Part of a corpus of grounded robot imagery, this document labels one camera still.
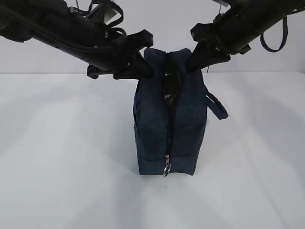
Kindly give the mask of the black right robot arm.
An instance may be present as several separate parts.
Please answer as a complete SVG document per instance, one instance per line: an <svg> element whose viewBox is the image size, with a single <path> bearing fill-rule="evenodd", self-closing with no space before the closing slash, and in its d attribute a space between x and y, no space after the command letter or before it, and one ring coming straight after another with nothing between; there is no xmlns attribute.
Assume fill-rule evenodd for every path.
<svg viewBox="0 0 305 229"><path fill-rule="evenodd" d="M232 55L250 51L250 42L287 16L305 9L303 0L227 0L230 9L213 22L198 23L191 29L197 42L186 61L188 70L228 62Z"/></svg>

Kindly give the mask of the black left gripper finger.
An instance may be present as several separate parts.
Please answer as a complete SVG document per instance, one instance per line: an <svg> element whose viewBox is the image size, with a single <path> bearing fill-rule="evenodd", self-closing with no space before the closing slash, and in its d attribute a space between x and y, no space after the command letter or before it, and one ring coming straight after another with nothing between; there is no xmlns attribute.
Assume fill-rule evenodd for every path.
<svg viewBox="0 0 305 229"><path fill-rule="evenodd" d="M130 78L153 78L153 69L137 52L130 59L129 77Z"/></svg>
<svg viewBox="0 0 305 229"><path fill-rule="evenodd" d="M123 80L123 79L139 80L141 79L141 77L142 75L135 70L126 70L120 73L113 74L113 78L115 80Z"/></svg>

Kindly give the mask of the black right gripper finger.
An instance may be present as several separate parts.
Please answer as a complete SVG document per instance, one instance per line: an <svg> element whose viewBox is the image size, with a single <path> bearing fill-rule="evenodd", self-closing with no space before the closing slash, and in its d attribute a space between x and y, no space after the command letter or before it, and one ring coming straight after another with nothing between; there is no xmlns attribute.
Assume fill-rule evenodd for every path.
<svg viewBox="0 0 305 229"><path fill-rule="evenodd" d="M213 47L207 42L197 43L194 51L186 61L187 66L209 66L213 60Z"/></svg>
<svg viewBox="0 0 305 229"><path fill-rule="evenodd" d="M212 54L208 53L195 55L194 53L186 61L186 67L189 71L201 70L208 66L228 62L231 56L225 54Z"/></svg>

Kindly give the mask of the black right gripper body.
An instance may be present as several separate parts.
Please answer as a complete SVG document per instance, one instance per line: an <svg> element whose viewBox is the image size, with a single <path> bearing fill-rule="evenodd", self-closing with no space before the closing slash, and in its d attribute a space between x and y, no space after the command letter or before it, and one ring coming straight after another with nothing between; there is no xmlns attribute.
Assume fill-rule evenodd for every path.
<svg viewBox="0 0 305 229"><path fill-rule="evenodd" d="M206 42L230 55L250 51L249 41L242 37L244 31L242 17L238 14L218 14L212 23L198 23L190 30L194 41Z"/></svg>

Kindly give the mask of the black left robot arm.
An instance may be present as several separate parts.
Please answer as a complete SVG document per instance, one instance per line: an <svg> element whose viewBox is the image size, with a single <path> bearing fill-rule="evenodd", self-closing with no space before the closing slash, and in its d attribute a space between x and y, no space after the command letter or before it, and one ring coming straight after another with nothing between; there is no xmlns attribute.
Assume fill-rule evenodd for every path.
<svg viewBox="0 0 305 229"><path fill-rule="evenodd" d="M0 34L23 43L36 39L88 64L87 76L97 79L152 78L153 70L140 51L153 46L147 30L127 34L119 27L122 8L111 0L93 0L87 10L63 0L3 0Z"/></svg>

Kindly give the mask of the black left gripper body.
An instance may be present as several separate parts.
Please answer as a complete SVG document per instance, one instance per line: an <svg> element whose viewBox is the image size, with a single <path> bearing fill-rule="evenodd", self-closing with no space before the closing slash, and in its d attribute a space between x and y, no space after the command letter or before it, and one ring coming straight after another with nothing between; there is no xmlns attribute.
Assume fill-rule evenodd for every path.
<svg viewBox="0 0 305 229"><path fill-rule="evenodd" d="M117 50L112 50L103 53L101 60L98 61L104 66L98 67L90 63L87 68L87 76L92 79L97 79L99 75L114 74L126 71L129 69L131 57L140 52L143 48L153 46L153 35L147 30L142 30L138 33L128 35L126 40Z"/></svg>

